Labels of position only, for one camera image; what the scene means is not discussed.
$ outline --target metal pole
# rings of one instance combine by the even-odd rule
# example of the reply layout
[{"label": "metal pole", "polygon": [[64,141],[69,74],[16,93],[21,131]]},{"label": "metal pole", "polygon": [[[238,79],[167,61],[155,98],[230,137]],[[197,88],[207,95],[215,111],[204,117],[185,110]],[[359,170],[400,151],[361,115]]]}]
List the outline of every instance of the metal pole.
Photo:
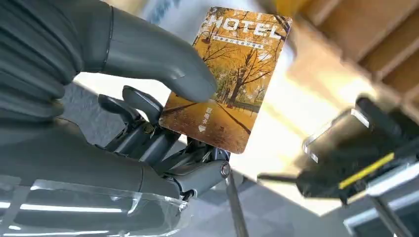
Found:
[{"label": "metal pole", "polygon": [[409,229],[407,229],[396,213],[394,213],[386,203],[381,201],[378,197],[370,197],[380,219],[392,234],[395,234],[397,237],[413,237]]},{"label": "metal pole", "polygon": [[231,215],[233,217],[236,235],[237,237],[249,237],[245,217],[237,194],[236,184],[234,183],[233,172],[230,172],[230,175],[225,179],[225,182],[227,185],[227,196],[228,201],[230,202]]}]

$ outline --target screw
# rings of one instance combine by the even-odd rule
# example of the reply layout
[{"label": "screw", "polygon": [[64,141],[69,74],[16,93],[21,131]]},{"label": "screw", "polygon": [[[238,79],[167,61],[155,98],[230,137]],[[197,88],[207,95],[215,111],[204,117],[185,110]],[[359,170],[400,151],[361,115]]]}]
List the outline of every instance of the screw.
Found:
[{"label": "screw", "polygon": [[151,124],[147,124],[147,125],[145,125],[144,126],[144,132],[146,133],[146,134],[150,134],[150,133],[152,133],[153,132],[153,130],[154,130],[154,127],[151,125]]},{"label": "screw", "polygon": [[221,175],[224,177],[227,177],[228,175],[230,175],[231,172],[231,167],[229,163],[224,163],[221,166]]}]

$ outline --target park path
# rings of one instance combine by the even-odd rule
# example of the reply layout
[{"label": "park path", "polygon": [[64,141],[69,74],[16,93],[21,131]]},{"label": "park path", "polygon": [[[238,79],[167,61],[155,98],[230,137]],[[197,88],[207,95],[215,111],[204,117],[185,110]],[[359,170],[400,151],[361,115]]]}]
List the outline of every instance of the park path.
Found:
[{"label": "park path", "polygon": [[[207,124],[203,124],[207,108],[212,108],[212,112]],[[242,153],[249,139],[250,129],[218,103],[192,103],[178,106],[166,110],[163,115],[161,118],[163,126],[233,153]],[[200,131],[199,126],[205,126],[205,131]]]}]

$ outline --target black device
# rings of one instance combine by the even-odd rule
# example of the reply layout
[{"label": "black device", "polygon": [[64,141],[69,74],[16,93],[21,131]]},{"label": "black device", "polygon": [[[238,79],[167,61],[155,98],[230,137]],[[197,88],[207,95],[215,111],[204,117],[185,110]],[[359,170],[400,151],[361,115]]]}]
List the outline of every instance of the black device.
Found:
[{"label": "black device", "polygon": [[367,97],[304,141],[306,162],[297,177],[259,174],[258,180],[296,183],[306,198],[348,198],[375,178],[419,154],[419,126],[400,109],[382,111]]}]

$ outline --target card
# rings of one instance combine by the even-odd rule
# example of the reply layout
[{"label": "card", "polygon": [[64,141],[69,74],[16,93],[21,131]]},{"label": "card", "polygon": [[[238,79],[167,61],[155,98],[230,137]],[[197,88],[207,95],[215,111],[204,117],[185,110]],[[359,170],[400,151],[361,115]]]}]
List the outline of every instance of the card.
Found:
[{"label": "card", "polygon": [[160,125],[242,153],[291,23],[288,17],[212,7],[193,46],[214,75],[217,91],[205,103],[172,93]]}]

